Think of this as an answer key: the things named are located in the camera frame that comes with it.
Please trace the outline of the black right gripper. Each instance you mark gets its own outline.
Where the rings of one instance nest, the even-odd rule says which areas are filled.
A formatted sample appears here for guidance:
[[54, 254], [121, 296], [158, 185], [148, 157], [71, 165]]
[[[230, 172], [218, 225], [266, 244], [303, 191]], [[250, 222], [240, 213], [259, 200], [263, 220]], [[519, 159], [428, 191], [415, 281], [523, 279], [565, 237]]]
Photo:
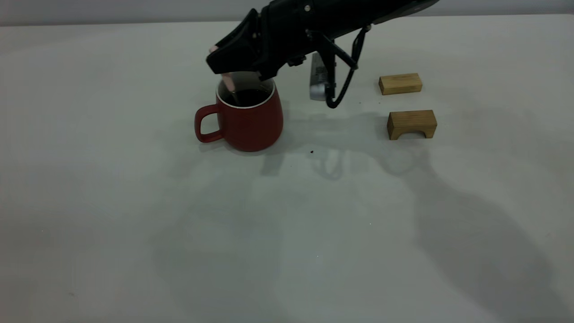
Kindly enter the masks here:
[[274, 78], [287, 64], [301, 65], [324, 43], [320, 30], [323, 0], [273, 0], [260, 13], [251, 9], [206, 58], [215, 74], [256, 72], [260, 80]]

